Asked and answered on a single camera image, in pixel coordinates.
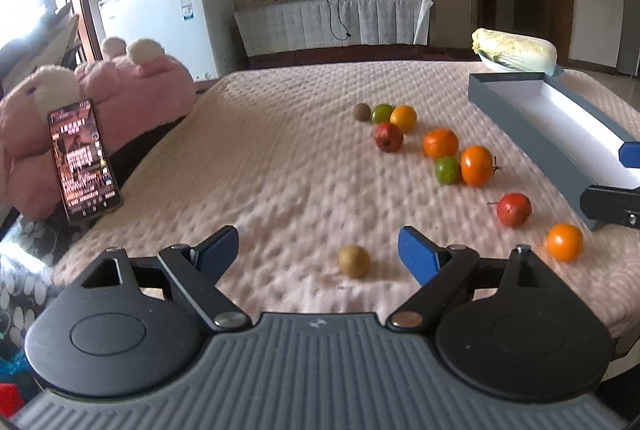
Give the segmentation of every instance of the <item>brown ball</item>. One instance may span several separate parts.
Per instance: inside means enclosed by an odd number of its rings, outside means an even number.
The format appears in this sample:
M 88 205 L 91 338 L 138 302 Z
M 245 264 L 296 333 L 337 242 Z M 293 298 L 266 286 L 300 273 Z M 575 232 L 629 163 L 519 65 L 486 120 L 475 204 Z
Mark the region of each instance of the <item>brown ball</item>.
M 371 257 L 360 246 L 344 246 L 338 253 L 340 271 L 351 278 L 362 278 L 369 272 Z
M 366 103 L 358 103 L 353 107 L 353 117 L 358 121 L 369 121 L 371 119 L 371 107 Z

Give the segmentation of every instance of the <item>cabbage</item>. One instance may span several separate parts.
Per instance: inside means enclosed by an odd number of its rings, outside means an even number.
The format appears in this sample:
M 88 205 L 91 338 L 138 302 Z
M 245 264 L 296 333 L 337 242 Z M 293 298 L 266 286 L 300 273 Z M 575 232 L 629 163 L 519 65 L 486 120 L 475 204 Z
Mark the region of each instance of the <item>cabbage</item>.
M 558 52 L 555 46 L 541 38 L 522 36 L 490 29 L 476 29 L 471 35 L 473 50 L 498 64 L 521 72 L 556 72 Z

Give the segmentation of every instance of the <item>green lime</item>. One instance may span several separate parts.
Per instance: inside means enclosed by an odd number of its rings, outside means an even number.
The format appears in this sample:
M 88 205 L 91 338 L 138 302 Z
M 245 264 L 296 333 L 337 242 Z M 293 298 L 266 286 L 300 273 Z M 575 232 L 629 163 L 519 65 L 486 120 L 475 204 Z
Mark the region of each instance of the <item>green lime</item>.
M 394 108 L 386 103 L 376 105 L 371 112 L 371 121 L 376 124 L 388 123 L 393 111 Z
M 436 161 L 436 177 L 444 185 L 460 182 L 460 163 L 452 156 L 441 157 Z

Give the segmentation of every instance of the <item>red apple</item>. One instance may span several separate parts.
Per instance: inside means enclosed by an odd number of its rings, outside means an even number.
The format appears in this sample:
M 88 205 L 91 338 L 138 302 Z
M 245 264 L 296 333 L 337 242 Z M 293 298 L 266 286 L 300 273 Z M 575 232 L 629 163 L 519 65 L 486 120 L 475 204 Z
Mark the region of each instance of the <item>red apple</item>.
M 373 139 L 382 152 L 397 152 L 404 141 L 404 134 L 392 123 L 381 123 L 373 133 Z
M 495 207 L 498 219 L 505 226 L 518 228 L 531 215 L 531 201 L 523 194 L 506 194 Z

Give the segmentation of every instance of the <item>open box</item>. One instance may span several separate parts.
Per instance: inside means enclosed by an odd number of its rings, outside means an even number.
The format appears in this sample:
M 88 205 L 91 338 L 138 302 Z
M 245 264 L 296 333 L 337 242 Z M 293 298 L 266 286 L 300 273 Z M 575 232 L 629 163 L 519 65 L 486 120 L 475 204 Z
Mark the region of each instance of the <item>open box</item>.
M 600 201 L 620 206 L 623 219 L 632 219 L 624 224 L 636 227 L 634 210 L 616 198 L 638 196 L 633 190 L 640 187 L 640 169 L 626 168 L 618 156 L 623 144 L 636 140 L 609 116 L 542 73 L 472 74 L 468 96 L 543 171 L 590 230 L 604 222 L 584 211 L 588 189 L 596 199 L 601 194 Z

